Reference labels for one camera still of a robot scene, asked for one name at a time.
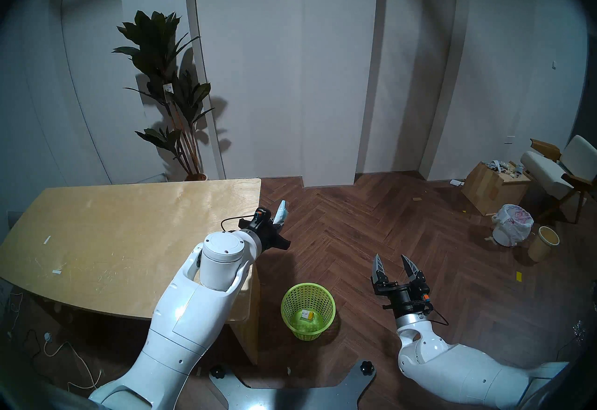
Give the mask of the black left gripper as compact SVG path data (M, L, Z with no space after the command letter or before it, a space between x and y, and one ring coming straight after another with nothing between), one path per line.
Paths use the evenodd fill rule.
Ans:
M239 229L250 230L254 232L261 242L262 251L268 249L288 250L291 242L279 233L281 232L285 220L278 218L277 214L273 217L269 215L253 215L252 220L240 218L238 222Z

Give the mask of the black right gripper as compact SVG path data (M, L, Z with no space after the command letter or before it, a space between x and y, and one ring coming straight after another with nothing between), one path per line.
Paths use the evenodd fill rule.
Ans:
M401 259L408 277L408 283L403 285L388 280L379 254L375 255L371 278L374 293L389 299L389 304L383 305L382 309L391 310L395 318L419 313L427 316L434 307L424 274L406 255L402 254Z

